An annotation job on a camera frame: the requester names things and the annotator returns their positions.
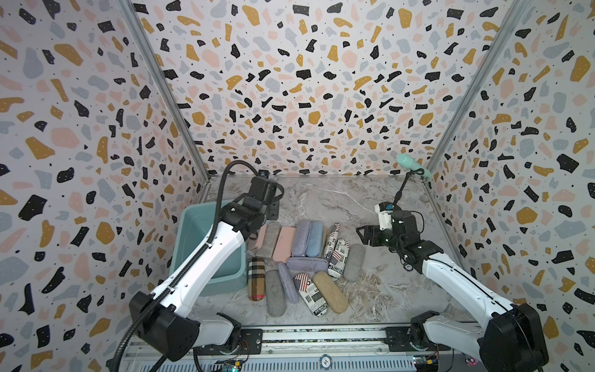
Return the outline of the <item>lavender felt case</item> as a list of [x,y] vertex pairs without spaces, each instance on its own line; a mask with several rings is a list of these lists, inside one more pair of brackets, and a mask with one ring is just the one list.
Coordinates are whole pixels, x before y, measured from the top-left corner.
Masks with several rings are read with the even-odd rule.
[[295,230],[294,239],[291,248],[292,257],[305,257],[308,249],[309,235],[311,231],[311,221],[300,221]]

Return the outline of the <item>teal plastic storage box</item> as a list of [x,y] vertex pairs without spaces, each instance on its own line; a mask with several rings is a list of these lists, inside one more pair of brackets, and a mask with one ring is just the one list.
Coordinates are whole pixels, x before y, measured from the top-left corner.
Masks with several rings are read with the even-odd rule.
[[[211,234],[216,203],[206,202],[187,207],[182,213],[181,225],[174,247],[170,276],[175,277],[195,254],[203,248]],[[216,237],[212,247],[206,249],[182,278],[180,286],[195,289],[198,279],[211,273],[205,282],[201,297],[223,295],[246,288],[248,263],[246,243],[239,233],[222,223],[218,226],[221,237]]]

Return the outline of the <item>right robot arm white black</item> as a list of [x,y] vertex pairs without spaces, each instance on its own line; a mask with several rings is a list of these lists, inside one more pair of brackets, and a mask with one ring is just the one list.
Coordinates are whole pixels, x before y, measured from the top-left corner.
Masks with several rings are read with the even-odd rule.
[[538,312],[491,291],[463,270],[444,249],[424,240],[413,212],[389,203],[377,206],[379,223],[356,232],[368,246],[385,246],[408,271],[437,283],[475,322],[459,322],[427,311],[410,321],[409,343],[416,350],[443,345],[480,361],[489,371],[541,371],[549,352]]

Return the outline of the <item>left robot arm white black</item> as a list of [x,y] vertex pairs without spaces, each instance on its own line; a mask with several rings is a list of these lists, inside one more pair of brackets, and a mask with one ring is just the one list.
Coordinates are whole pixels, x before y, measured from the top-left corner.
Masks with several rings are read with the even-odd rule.
[[275,214],[284,188],[265,177],[254,177],[249,191],[224,203],[218,198],[215,216],[207,236],[190,257],[150,294],[139,292],[130,302],[136,328],[134,335],[169,361],[178,361],[190,350],[218,346],[226,353],[236,351],[241,325],[218,313],[203,320],[189,314],[216,271],[248,238],[257,234]]

